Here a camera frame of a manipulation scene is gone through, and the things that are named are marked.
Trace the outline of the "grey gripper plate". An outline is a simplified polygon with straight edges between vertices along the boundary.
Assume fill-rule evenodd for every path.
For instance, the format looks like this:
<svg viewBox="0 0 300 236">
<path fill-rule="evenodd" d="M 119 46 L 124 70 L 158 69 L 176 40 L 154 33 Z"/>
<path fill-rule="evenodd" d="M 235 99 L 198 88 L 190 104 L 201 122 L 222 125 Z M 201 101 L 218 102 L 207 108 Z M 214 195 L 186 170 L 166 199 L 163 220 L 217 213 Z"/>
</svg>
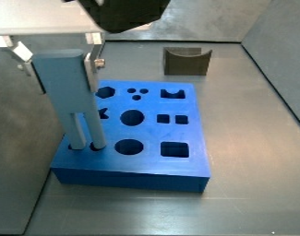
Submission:
<svg viewBox="0 0 300 236">
<path fill-rule="evenodd" d="M 94 23 L 90 15 L 76 0 L 0 0 L 0 48 L 7 48 L 21 63 L 25 74 L 35 75 L 31 65 L 32 52 L 20 41 L 8 35 L 86 33 L 91 51 L 84 57 L 84 69 L 90 91 L 98 88 L 98 69 L 103 68 L 100 58 L 103 50 L 103 31 Z"/>
</svg>

